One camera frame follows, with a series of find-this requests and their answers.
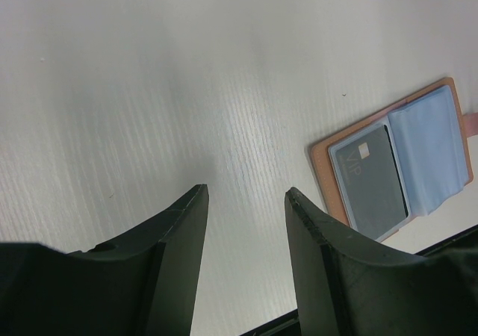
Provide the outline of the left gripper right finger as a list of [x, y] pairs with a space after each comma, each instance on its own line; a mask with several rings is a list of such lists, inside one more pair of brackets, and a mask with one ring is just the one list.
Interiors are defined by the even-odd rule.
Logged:
[[320, 210], [298, 189], [285, 219], [304, 335], [475, 335], [477, 232], [414, 255]]

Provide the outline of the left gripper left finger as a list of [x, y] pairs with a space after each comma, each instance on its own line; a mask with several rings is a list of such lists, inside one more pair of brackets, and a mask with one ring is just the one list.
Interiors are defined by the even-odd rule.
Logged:
[[82, 252], [1, 245], [3, 335], [190, 334], [208, 188]]

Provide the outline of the black credit card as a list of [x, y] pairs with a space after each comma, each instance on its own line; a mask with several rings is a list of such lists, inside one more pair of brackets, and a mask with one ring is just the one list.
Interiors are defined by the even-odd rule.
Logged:
[[379, 123], [329, 149], [350, 225], [378, 240], [409, 215], [388, 126]]

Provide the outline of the brown leather card holder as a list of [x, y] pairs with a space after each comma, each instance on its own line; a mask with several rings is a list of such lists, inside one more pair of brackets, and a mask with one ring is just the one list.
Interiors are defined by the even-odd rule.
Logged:
[[309, 155], [325, 206], [352, 229], [329, 149], [379, 123], [388, 126], [409, 212], [380, 242], [414, 218], [431, 214], [473, 181], [468, 138], [477, 133], [477, 115], [462, 113], [455, 82], [446, 77], [312, 144]]

